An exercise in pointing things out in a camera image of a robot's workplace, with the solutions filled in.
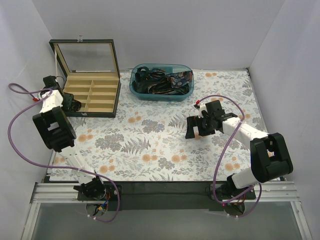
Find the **black gold floral tie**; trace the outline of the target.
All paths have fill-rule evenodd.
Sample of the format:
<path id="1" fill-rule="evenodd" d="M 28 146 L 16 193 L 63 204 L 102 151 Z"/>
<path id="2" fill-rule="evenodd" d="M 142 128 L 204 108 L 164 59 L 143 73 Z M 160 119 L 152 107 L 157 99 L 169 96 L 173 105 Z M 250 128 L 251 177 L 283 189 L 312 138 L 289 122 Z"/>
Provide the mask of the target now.
<path id="1" fill-rule="evenodd" d="M 69 107 L 69 111 L 70 112 L 77 112 L 81 109 L 82 107 L 82 103 L 78 100 L 73 99 L 71 101 L 70 107 Z"/>

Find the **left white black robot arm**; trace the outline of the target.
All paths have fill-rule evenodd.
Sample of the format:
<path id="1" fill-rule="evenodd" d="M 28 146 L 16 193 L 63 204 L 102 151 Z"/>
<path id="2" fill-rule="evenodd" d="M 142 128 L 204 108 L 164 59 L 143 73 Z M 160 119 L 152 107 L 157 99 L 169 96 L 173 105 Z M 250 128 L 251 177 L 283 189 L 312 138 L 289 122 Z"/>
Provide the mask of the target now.
<path id="1" fill-rule="evenodd" d="M 64 112 L 72 107 L 78 110 L 81 103 L 74 99 L 73 94 L 63 92 L 55 76 L 44 77 L 43 82 L 44 88 L 39 93 L 39 98 L 43 100 L 42 107 L 32 117 L 33 123 L 47 148 L 59 153 L 76 170 L 79 186 L 74 189 L 87 198 L 103 199 L 107 193 L 106 187 L 77 148 L 75 130 Z"/>

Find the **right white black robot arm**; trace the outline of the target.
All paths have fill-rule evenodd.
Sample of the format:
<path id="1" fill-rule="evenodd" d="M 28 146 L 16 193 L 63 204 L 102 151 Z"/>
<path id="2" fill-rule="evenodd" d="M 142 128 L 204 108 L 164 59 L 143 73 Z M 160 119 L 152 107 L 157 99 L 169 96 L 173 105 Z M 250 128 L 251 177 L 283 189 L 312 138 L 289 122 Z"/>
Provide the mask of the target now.
<path id="1" fill-rule="evenodd" d="M 228 141 L 237 140 L 250 151 L 250 166 L 227 177 L 225 183 L 217 187 L 212 184 L 212 197 L 222 201 L 228 197 L 231 202 L 246 194 L 256 184 L 262 184 L 293 172 L 292 160 L 280 133 L 267 133 L 258 130 L 234 113 L 226 113 L 219 100 L 194 105 L 198 114 L 189 116 L 186 139 L 195 138 L 194 128 L 201 137 L 217 131 L 228 135 Z"/>

